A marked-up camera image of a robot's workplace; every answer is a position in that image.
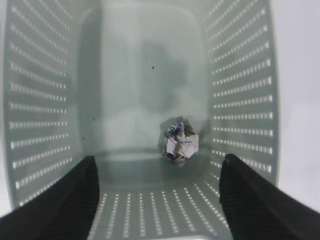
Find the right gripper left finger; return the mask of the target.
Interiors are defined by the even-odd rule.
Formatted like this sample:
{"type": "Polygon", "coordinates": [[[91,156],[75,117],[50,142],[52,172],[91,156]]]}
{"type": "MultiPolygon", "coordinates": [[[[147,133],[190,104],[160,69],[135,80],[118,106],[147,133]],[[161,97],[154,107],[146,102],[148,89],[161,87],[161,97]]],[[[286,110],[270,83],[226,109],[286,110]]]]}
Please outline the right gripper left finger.
{"type": "Polygon", "coordinates": [[[2,240],[86,240],[100,199],[98,168],[87,156],[44,193],[0,219],[2,240]]]}

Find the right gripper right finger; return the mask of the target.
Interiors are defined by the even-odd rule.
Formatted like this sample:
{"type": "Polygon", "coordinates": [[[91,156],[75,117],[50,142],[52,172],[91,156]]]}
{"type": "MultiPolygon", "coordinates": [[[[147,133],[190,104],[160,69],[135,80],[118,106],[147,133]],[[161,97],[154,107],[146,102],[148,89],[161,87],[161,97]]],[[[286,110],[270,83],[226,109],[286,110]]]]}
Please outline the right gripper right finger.
{"type": "Polygon", "coordinates": [[[219,202],[235,240],[318,240],[320,214],[271,184],[234,154],[227,154],[219,202]]]}

